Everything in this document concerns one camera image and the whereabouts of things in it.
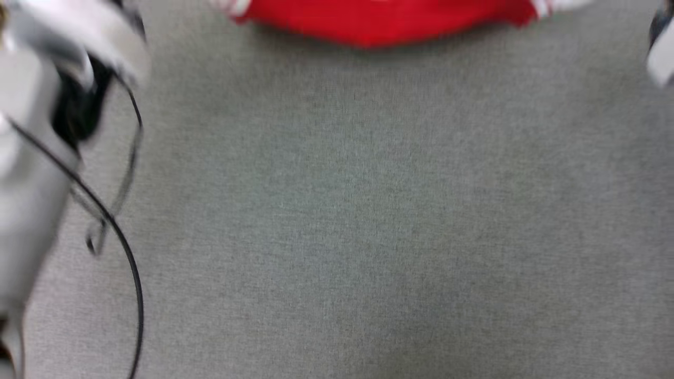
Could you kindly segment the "red jersey with white sleeves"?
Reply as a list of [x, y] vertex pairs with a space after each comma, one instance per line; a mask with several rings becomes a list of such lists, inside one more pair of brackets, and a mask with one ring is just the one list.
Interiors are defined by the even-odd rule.
[[238, 23], [253, 22], [330, 42], [378, 48], [489, 25], [515, 27], [594, 0], [211, 0]]

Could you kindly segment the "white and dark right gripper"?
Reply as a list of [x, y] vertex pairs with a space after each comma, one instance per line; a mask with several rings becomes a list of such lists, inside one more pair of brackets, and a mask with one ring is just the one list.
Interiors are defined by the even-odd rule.
[[664, 2], [655, 12], [648, 36], [647, 72], [664, 88], [674, 83], [674, 2]]

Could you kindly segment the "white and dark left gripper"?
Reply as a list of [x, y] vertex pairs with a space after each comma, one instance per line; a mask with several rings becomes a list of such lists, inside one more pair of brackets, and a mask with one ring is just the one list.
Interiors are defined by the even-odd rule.
[[96, 84], [94, 61], [130, 86], [150, 77], [144, 33], [109, 0], [6, 0], [5, 6], [3, 45], [36, 51], [83, 88]]

